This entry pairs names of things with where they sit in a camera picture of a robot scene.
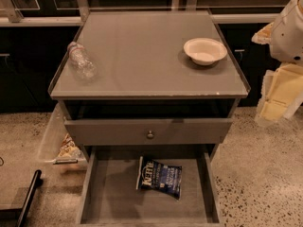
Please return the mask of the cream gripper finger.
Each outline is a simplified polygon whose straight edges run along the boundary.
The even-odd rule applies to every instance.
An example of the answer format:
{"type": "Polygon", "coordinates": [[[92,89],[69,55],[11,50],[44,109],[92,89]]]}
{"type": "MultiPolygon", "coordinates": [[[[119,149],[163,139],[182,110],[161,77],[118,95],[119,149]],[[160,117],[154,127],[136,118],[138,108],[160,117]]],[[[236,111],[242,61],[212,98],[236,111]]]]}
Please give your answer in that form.
{"type": "Polygon", "coordinates": [[[255,121],[273,124],[281,118],[290,119],[302,103],[303,66],[284,62],[263,77],[255,121]]]}
{"type": "Polygon", "coordinates": [[[270,23],[256,32],[251,41],[256,44],[270,44],[273,24],[274,23],[270,23]]]}

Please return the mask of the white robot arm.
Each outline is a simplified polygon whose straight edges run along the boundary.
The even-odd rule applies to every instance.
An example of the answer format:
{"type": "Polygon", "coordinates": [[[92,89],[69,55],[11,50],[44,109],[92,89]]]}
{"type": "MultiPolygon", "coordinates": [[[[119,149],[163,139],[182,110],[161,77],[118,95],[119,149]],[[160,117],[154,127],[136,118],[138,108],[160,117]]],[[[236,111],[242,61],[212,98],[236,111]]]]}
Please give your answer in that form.
{"type": "Polygon", "coordinates": [[[290,0],[252,41],[268,44],[271,57],[281,62],[275,71],[267,70],[262,81],[255,120],[267,127],[281,118],[291,118],[302,103],[303,0],[290,0]]]}

